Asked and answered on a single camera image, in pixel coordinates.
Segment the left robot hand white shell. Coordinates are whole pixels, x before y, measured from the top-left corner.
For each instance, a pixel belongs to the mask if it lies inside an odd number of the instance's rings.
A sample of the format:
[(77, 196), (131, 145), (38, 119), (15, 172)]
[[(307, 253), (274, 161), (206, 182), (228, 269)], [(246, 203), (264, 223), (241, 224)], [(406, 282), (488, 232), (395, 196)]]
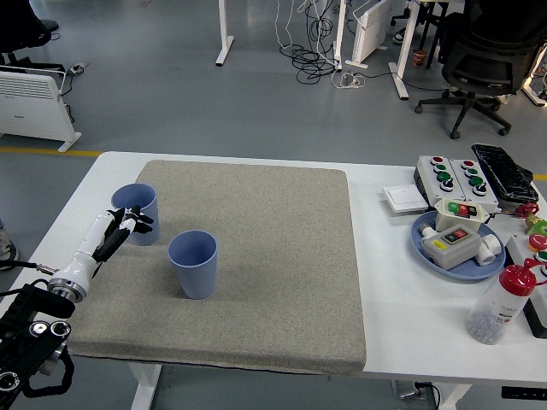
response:
[(99, 214), (85, 234), (70, 263), (55, 272), (48, 291), (78, 303), (85, 299), (91, 280), (132, 233), (155, 233), (154, 220), (141, 212), (141, 207), (117, 208)]

